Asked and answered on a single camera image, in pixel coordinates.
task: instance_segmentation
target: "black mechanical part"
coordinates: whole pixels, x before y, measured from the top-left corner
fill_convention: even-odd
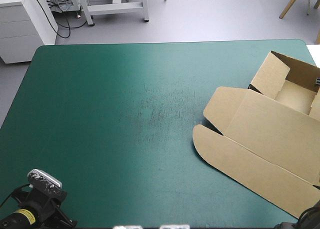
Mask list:
[[[37,169],[28,174],[28,180],[30,192],[18,187],[11,193],[21,209],[2,219],[0,229],[74,229],[77,221],[60,209],[67,196],[61,182]]]
[[[296,223],[282,222],[274,229],[320,229],[320,201],[305,210]]]
[[[0,220],[1,229],[34,229],[37,223],[31,224],[28,217],[22,213],[14,212],[8,215],[6,218]]]

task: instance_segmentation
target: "cardboard box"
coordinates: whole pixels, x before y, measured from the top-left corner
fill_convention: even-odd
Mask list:
[[[320,68],[271,51],[249,89],[218,87],[193,129],[200,156],[295,217],[320,200]]]

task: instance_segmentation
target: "green table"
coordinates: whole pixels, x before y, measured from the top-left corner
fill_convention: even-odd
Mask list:
[[[0,198],[38,168],[63,182],[79,227],[294,221],[192,140],[215,89],[246,88],[270,50],[314,63],[300,40],[40,47],[0,130]]]

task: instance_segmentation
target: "gray floor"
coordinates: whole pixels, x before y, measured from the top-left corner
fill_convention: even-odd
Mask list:
[[[72,30],[56,44],[161,43],[302,39],[314,44],[320,12],[306,15],[307,0],[297,0],[284,19],[279,15],[289,0],[148,0],[150,22],[142,13],[95,16],[95,26]],[[91,4],[110,0],[90,0]],[[72,26],[80,25],[69,15]],[[64,23],[63,17],[57,20]],[[67,35],[66,29],[59,32]],[[0,125],[2,125],[28,63],[6,65],[0,60]]]

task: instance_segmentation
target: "cardboard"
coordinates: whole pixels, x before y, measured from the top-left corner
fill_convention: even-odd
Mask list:
[[[298,217],[320,199],[320,68],[270,52],[251,89],[218,87],[193,129],[201,157]]]

